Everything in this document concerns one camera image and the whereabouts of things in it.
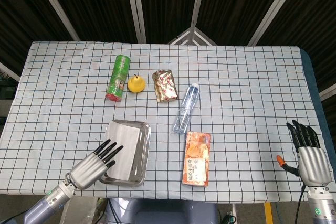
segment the yellow pear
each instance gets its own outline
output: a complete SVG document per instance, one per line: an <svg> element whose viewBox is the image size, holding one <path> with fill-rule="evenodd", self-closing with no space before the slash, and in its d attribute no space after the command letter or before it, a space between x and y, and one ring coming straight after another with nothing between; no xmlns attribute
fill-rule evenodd
<svg viewBox="0 0 336 224"><path fill-rule="evenodd" d="M134 75L128 81L128 89L133 93L139 93L145 88L145 81L140 76Z"/></svg>

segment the silver robotic hand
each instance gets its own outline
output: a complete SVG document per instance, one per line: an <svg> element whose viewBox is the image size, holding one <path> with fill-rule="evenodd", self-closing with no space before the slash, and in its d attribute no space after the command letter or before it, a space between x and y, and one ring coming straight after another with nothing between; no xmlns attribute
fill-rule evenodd
<svg viewBox="0 0 336 224"><path fill-rule="evenodd" d="M325 152L321 149L316 132L310 126L305 127L295 120L293 125L287 123L298 155L299 167L296 169L288 166L280 156L277 156L277 160L284 170L301 177L302 193L306 186L309 187L307 196L313 223L336 224L336 204L327 187L332 178Z"/></svg>
<svg viewBox="0 0 336 224"><path fill-rule="evenodd" d="M112 149L116 142L109 145L110 139L102 143L94 152L80 161L65 175L57 187L30 208L25 214L25 224L40 224L61 209L74 195L75 190L85 190L96 182L116 162L111 159L124 147Z"/></svg>

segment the table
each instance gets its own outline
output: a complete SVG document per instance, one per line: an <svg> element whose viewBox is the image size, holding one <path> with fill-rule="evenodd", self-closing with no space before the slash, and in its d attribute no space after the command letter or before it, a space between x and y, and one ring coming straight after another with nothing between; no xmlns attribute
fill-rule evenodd
<svg viewBox="0 0 336 224"><path fill-rule="evenodd" d="M119 54L130 56L129 77L139 74L146 87L138 94L125 90L115 103L104 95ZM105 140L111 120L125 119L152 129L144 184L96 182L77 195L298 201L302 183L276 161L280 154L297 166L286 122L311 125L324 150L322 134L326 145L331 141L321 103L311 99L316 84L307 86L313 76L305 78L303 54L297 47L34 42L0 138L0 193L46 193ZM172 132L181 100L157 103L151 76L158 69L173 71L180 98L189 83L200 84L190 130L212 133L207 188L181 184L185 138ZM328 154L335 160L333 148ZM335 194L335 183L329 187Z"/></svg>

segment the robot finger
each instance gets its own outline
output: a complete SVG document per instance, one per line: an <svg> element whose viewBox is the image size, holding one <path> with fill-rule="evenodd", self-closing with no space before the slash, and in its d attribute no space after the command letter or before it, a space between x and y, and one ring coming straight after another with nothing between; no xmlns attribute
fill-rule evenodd
<svg viewBox="0 0 336 224"><path fill-rule="evenodd" d="M100 159L103 159L103 157L105 157L109 152L110 150L113 149L113 147L115 147L117 145L116 142L112 143L109 147L107 147L101 154L98 155L98 157Z"/></svg>
<svg viewBox="0 0 336 224"><path fill-rule="evenodd" d="M102 143L97 149L95 149L95 151L93 153L95 153L96 155L98 155L102 149L105 148L106 145L109 144L111 140L110 139L107 139L104 143Z"/></svg>
<svg viewBox="0 0 336 224"><path fill-rule="evenodd" d="M117 149L111 152L111 154L109 154L106 158L104 158L103 162L106 164L109 160L111 160L111 158L113 158L123 148L124 148L123 145L119 146Z"/></svg>
<svg viewBox="0 0 336 224"><path fill-rule="evenodd" d="M298 139L299 139L299 141L301 143L301 146L307 146L307 143L306 143L305 137L303 136L300 124L297 121L295 121L295 120L293 120L292 122L293 122L293 124L294 124L294 126L296 128L297 136L298 136Z"/></svg>
<svg viewBox="0 0 336 224"><path fill-rule="evenodd" d="M293 127L293 125L291 125L290 123L287 123L287 128L289 129L290 133L292 134L292 138L293 138L293 143L294 143L294 146L295 146L295 151L296 152L299 152L299 147L301 147L301 143L298 139L298 136L296 134L296 130L295 128Z"/></svg>
<svg viewBox="0 0 336 224"><path fill-rule="evenodd" d="M109 162L108 164L106 164L107 168L111 168L113 165L115 165L115 161L112 160L111 162Z"/></svg>
<svg viewBox="0 0 336 224"><path fill-rule="evenodd" d="M317 137L315 130L313 130L313 128L310 126L307 127L307 130L308 130L310 139L313 142L313 147L321 148L320 141L319 141L319 138Z"/></svg>
<svg viewBox="0 0 336 224"><path fill-rule="evenodd" d="M301 128L302 134L303 134L303 138L306 140L307 146L314 147L307 127L305 127L303 124L299 124L299 125L300 125L300 128Z"/></svg>

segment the orange snack box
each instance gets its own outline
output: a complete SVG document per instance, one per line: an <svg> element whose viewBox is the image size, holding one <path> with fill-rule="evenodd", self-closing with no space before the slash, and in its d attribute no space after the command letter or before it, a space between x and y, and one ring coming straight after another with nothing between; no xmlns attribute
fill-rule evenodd
<svg viewBox="0 0 336 224"><path fill-rule="evenodd" d="M188 131L182 183L191 186L208 186L211 135Z"/></svg>

